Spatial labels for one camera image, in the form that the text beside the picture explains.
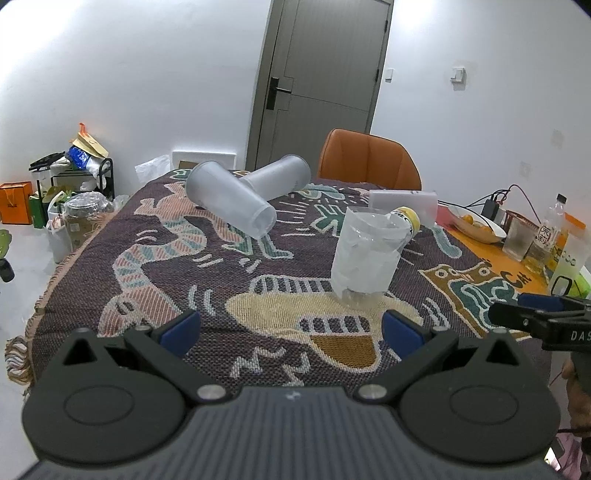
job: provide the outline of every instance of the white bowl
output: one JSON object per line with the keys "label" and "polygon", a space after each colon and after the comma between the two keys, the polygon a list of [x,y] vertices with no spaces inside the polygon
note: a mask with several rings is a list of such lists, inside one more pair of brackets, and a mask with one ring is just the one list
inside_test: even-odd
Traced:
{"label": "white bowl", "polygon": [[[494,244],[500,242],[507,236],[505,231],[500,226],[488,218],[484,218],[483,216],[463,207],[456,207],[455,205],[445,206],[451,212],[453,224],[457,227],[457,229],[465,233],[470,238],[477,240],[478,242],[483,244]],[[475,222],[486,223],[492,228],[492,233],[468,223],[462,218],[464,215],[471,215]]]}

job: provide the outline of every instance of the ridged gray surface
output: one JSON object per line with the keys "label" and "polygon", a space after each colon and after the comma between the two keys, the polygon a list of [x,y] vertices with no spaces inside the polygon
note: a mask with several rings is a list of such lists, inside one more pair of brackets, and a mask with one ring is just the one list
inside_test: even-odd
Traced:
{"label": "ridged gray surface", "polygon": [[341,388],[246,387],[197,410],[172,443],[100,471],[43,462],[27,480],[537,480],[561,478],[542,461],[481,470],[445,462],[408,440],[386,407]]}

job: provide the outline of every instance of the hand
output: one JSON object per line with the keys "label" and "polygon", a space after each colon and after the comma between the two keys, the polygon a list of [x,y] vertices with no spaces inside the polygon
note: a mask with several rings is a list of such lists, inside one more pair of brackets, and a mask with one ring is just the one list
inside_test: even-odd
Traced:
{"label": "hand", "polygon": [[[566,380],[566,394],[569,398],[570,427],[572,429],[591,428],[591,397],[583,391],[570,358],[562,367],[562,378]],[[590,437],[591,433],[575,433],[575,435]]]}

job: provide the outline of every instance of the gray door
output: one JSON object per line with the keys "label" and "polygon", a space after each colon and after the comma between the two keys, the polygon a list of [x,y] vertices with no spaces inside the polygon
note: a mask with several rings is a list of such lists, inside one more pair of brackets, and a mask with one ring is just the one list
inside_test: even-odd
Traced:
{"label": "gray door", "polygon": [[390,3],[284,0],[256,168],[297,154],[315,173],[320,150],[333,128],[369,131]]}

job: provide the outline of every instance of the orange leather chair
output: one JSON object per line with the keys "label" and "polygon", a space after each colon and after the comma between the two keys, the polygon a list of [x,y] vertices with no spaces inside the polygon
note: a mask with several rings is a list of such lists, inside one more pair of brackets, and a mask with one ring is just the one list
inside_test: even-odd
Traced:
{"label": "orange leather chair", "polygon": [[373,135],[334,129],[326,138],[318,177],[367,181],[391,190],[421,190],[421,177],[404,147]]}

